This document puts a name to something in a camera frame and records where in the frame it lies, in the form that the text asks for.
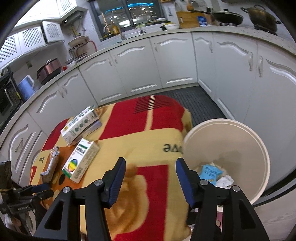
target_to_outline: red and yellow tablecloth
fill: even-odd
[[[96,112],[102,126],[86,139],[95,140],[100,151],[79,184],[70,181],[62,166],[74,147],[67,146],[60,130],[72,119],[62,121],[52,131],[35,160],[30,182],[41,183],[50,150],[60,147],[52,189],[54,197],[65,186],[86,187],[114,167],[119,157],[127,163],[126,175],[117,202],[105,210],[111,238],[115,241],[173,241],[190,234],[186,226],[188,205],[181,190],[175,163],[182,156],[183,138],[192,128],[191,115],[177,101],[166,96],[145,96],[118,102]],[[84,207],[80,208],[81,231],[86,233]]]

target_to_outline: blue kettle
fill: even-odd
[[[41,88],[41,84],[39,82],[35,82],[30,75],[27,75],[18,86],[25,101]]]

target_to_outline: screw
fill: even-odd
[[[240,188],[239,188],[239,186],[232,186],[232,189],[233,189],[233,191],[235,191],[235,192],[238,192],[238,191],[240,191]]]
[[[103,181],[102,181],[102,180],[96,180],[96,181],[94,181],[94,184],[95,184],[96,186],[100,186],[100,185],[103,184]]]
[[[71,190],[70,187],[64,187],[64,188],[63,188],[63,192],[64,192],[64,193],[67,193],[67,192],[69,192],[70,190]]]
[[[200,184],[203,186],[206,186],[209,184],[209,182],[207,180],[202,179],[202,180],[200,180]]]

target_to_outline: white cabinet door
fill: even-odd
[[[197,83],[191,33],[150,38],[162,86]]]
[[[46,45],[42,35],[41,27],[39,26],[18,32],[18,37],[22,53]]]
[[[48,87],[27,110],[48,136],[57,124],[76,114],[57,84]]]
[[[42,8],[42,19],[60,18],[59,8],[56,0],[40,0]]]
[[[4,66],[21,54],[22,51],[20,49],[18,34],[9,36],[0,49],[0,67]]]
[[[40,127],[25,111],[4,140],[0,153],[7,160],[11,160],[12,179],[16,183],[19,183],[26,161],[30,158],[32,146],[40,132]]]
[[[64,40],[61,26],[58,23],[43,21],[42,26],[48,43]]]
[[[162,87],[149,39],[125,44],[110,53],[129,96]]]
[[[59,19],[59,9],[57,7],[56,0],[39,0],[21,19],[15,26],[19,26],[27,23],[37,23],[43,19]]]
[[[214,34],[214,41],[218,83],[216,104],[227,118],[243,122],[255,81],[257,43],[230,34]]]
[[[62,91],[62,96],[68,100],[75,111],[75,115],[88,106],[97,105],[78,68],[60,78],[57,84]]]
[[[57,0],[57,6],[61,17],[77,6],[76,0]]]
[[[99,105],[127,97],[108,52],[82,64],[79,70]]]
[[[198,32],[192,33],[192,37],[196,55],[198,83],[215,100],[217,79],[213,34]]]
[[[258,42],[258,68],[244,123],[261,137],[268,150],[268,187],[296,168],[296,60]]]
[[[21,17],[16,26],[42,19],[43,8],[42,0],[38,1],[28,12],[25,13],[24,16]]]
[[[29,185],[30,171],[31,171],[32,165],[33,165],[34,161],[36,160],[39,152],[41,151],[43,145],[45,144],[46,140],[47,140],[47,135],[43,131],[41,131],[39,133],[39,135],[37,136],[37,139],[35,140],[32,148],[28,154],[28,158],[27,158],[24,168],[22,170],[22,173],[20,176],[20,181],[19,181],[19,185],[21,187]]]

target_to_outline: rainbow logo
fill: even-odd
[[[75,171],[76,167],[77,167],[77,160],[76,159],[73,159],[69,162],[69,165],[68,165],[68,170],[69,172],[73,172]]]

